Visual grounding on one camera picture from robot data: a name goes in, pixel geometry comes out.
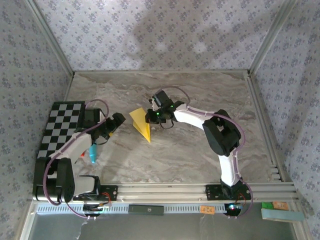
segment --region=blue marker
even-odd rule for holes
[[[97,144],[92,144],[92,146],[89,148],[89,156],[91,162],[95,164],[97,159]]]

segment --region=patterned wallpaper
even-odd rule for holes
[[[74,71],[248,69],[283,0],[37,0]]]
[[[277,148],[320,240],[320,2],[294,7],[256,74]]]
[[[12,239],[32,190],[53,101],[68,76],[22,0],[0,1],[0,239]]]

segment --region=gray marble surface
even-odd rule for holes
[[[140,107],[151,108],[148,99],[165,85],[183,88],[191,98],[192,107],[226,110],[246,133],[247,142],[239,153],[243,178],[255,182],[270,180],[267,151],[246,82],[239,76],[215,72],[76,72],[68,101],[106,100],[110,114],[120,112],[126,121],[107,144],[98,146],[96,163],[92,164],[86,153],[76,162],[75,173],[97,175],[102,183],[218,182],[219,159],[202,130],[185,123],[175,123],[171,129],[152,125],[149,143],[133,127],[129,113]],[[186,101],[176,89],[167,89],[166,93],[174,101]]]

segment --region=black and white checkerboard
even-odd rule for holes
[[[81,127],[79,116],[83,116],[84,111],[84,101],[54,102],[37,157],[48,157],[59,150],[76,128]]]

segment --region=folded yellow paper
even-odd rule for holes
[[[140,107],[132,112],[130,112],[130,116],[133,119],[133,126],[138,130],[148,142],[151,142],[150,138],[150,124],[146,123],[146,112]]]

